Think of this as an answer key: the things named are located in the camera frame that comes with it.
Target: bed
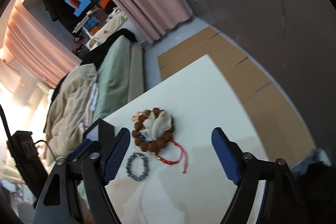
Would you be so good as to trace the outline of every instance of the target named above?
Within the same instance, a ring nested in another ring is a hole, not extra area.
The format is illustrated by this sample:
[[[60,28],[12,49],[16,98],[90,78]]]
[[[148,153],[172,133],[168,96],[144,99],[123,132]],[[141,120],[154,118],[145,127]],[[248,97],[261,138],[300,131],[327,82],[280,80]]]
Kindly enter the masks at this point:
[[[135,43],[130,47],[130,40],[123,35],[109,48],[96,76],[92,66],[85,66],[69,73],[50,106],[50,111],[56,114],[49,111],[45,133],[56,159],[66,157],[82,141],[83,134],[77,130],[78,117],[84,113],[82,101],[90,98],[83,90],[90,89],[92,83],[97,83],[99,87],[92,123],[107,117],[144,92],[141,45]],[[65,85],[67,79],[72,79],[71,85]],[[55,161],[49,149],[45,150],[44,158],[45,167],[50,172]]]

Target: white table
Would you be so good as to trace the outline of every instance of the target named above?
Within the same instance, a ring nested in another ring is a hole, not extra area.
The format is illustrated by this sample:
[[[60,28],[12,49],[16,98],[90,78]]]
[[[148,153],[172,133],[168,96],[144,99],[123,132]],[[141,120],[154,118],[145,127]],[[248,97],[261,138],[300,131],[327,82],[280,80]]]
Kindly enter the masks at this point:
[[[203,56],[134,101],[108,116],[115,126],[133,130],[130,120],[136,111],[159,107],[168,110],[175,121],[174,139],[189,156],[186,174],[183,162],[166,165],[149,159],[149,176],[132,180],[126,173],[127,158],[133,153],[133,138],[107,193],[123,224],[204,224],[220,223],[236,190],[229,181],[211,144],[211,133],[221,127],[229,140],[243,151],[267,160],[266,152],[248,115],[230,85],[209,56]],[[160,153],[174,160],[179,149],[172,144]],[[133,162],[134,173],[142,161]],[[260,182],[249,223],[255,223],[263,197]]]

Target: blue gripper pad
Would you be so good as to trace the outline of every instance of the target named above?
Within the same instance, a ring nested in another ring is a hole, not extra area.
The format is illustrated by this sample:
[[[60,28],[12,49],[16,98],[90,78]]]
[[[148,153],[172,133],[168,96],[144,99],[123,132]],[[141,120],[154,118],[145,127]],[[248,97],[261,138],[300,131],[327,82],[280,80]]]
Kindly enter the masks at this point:
[[[232,180],[235,185],[239,185],[242,178],[239,173],[238,161],[230,149],[230,141],[225,136],[221,128],[215,128],[212,131],[211,141],[227,178]]]
[[[126,151],[130,144],[130,140],[131,134],[128,130],[126,130],[106,162],[105,175],[103,177],[103,181],[105,181],[106,184],[108,184],[111,180],[115,179],[121,162],[125,157]]]

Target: screw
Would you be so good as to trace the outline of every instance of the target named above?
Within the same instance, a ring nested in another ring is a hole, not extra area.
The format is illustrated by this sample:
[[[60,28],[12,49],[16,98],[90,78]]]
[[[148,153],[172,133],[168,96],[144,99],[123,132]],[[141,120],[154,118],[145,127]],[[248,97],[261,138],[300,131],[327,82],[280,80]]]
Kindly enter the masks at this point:
[[[57,164],[57,165],[62,165],[64,162],[65,162],[65,159],[60,158],[60,159],[58,159],[58,160],[56,161],[56,164]]]
[[[279,163],[280,165],[285,165],[286,161],[282,158],[277,159],[277,163]]]
[[[97,153],[97,152],[93,152],[93,153],[91,153],[91,155],[90,155],[90,159],[95,160],[95,159],[98,158],[99,156],[100,156],[99,153]]]
[[[243,154],[243,157],[244,157],[245,159],[247,159],[247,160],[250,160],[250,159],[253,158],[253,155],[252,155],[250,152],[245,152],[245,153]]]

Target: cardboard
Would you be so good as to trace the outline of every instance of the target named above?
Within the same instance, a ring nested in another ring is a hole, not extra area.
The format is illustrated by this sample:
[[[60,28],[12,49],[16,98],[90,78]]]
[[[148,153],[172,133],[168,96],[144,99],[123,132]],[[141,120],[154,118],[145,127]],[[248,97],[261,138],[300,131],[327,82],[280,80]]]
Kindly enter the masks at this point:
[[[310,133],[276,85],[235,45],[210,27],[157,59],[165,80],[208,54],[230,83],[255,126],[270,160],[289,166],[315,148]]]

